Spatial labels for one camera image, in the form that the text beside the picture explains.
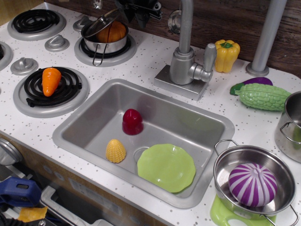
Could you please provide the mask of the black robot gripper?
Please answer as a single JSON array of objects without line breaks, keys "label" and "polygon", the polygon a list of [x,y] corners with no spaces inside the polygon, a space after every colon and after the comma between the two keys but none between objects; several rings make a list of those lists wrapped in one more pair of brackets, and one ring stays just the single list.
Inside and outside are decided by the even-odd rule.
[{"label": "black robot gripper", "polygon": [[123,16],[128,23],[135,18],[140,28],[145,28],[150,16],[161,18],[161,4],[158,0],[115,0],[115,5],[120,11],[123,11]]}]

